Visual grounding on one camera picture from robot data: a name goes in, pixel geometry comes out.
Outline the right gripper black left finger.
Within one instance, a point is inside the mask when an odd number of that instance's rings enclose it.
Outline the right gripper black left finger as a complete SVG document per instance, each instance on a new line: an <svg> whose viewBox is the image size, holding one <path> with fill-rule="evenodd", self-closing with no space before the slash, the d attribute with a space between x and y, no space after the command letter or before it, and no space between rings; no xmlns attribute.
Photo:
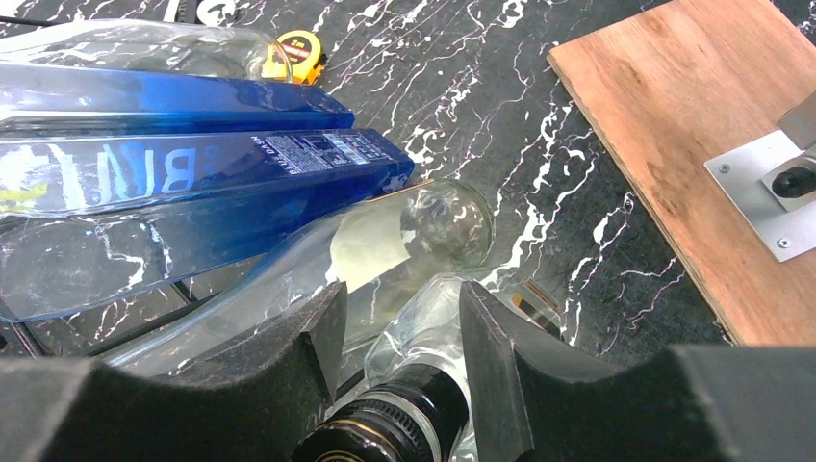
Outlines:
<svg viewBox="0 0 816 462"><path fill-rule="evenodd" d="M285 461L334 403L347 290L326 287L172 377L1 363L5 461Z"/></svg>

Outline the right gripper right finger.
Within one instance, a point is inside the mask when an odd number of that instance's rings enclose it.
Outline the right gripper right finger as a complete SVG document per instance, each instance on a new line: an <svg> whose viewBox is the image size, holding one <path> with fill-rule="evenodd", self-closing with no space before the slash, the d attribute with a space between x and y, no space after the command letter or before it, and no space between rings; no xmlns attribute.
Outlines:
<svg viewBox="0 0 816 462"><path fill-rule="evenodd" d="M811 461L815 351L670 346L607 363L463 284L461 329L483 461Z"/></svg>

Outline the square whisky bottle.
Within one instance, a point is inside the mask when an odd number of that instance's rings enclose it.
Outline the square whisky bottle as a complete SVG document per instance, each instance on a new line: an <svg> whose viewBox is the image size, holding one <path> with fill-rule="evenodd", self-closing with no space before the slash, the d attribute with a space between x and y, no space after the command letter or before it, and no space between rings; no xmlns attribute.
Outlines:
<svg viewBox="0 0 816 462"><path fill-rule="evenodd" d="M294 450L295 461L531 461L531 350L558 348L557 303L481 270L425 283L372 344L366 389Z"/></svg>

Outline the tall clear glass bottle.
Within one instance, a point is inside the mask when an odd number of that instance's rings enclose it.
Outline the tall clear glass bottle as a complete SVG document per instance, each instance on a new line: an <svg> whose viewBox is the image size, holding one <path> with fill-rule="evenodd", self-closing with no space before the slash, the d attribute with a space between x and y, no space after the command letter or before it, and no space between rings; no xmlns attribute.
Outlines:
<svg viewBox="0 0 816 462"><path fill-rule="evenodd" d="M340 282L348 291L342 351L360 361L433 276L479 267L494 235L487 199L458 180L431 180L363 201L307 224L234 286L102 358L140 375L174 375Z"/></svg>

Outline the blue square bottle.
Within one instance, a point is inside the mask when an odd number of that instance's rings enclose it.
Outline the blue square bottle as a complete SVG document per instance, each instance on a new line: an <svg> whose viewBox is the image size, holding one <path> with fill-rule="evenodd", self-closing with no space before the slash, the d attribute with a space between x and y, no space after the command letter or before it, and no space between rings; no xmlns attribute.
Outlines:
<svg viewBox="0 0 816 462"><path fill-rule="evenodd" d="M50 64L1 64L4 137L345 129L323 90L274 81Z"/></svg>
<svg viewBox="0 0 816 462"><path fill-rule="evenodd" d="M76 314L265 253L414 167L371 129L5 141L1 317Z"/></svg>

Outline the clear bottle with dark label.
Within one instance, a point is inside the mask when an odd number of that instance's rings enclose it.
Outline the clear bottle with dark label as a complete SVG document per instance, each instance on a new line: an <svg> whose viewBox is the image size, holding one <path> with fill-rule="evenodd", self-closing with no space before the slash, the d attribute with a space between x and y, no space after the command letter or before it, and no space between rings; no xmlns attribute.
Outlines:
<svg viewBox="0 0 816 462"><path fill-rule="evenodd" d="M1 59L294 82L283 46L268 35L245 28L143 19L67 22L4 37Z"/></svg>

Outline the black wire wine rack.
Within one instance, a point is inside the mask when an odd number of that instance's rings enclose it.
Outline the black wire wine rack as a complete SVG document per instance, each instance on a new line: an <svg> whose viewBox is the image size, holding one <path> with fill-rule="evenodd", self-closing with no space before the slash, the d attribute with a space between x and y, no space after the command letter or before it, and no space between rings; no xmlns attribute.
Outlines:
<svg viewBox="0 0 816 462"><path fill-rule="evenodd" d="M3 322L1 354L8 358L86 356L161 327L220 289L217 273L209 271L63 318Z"/></svg>

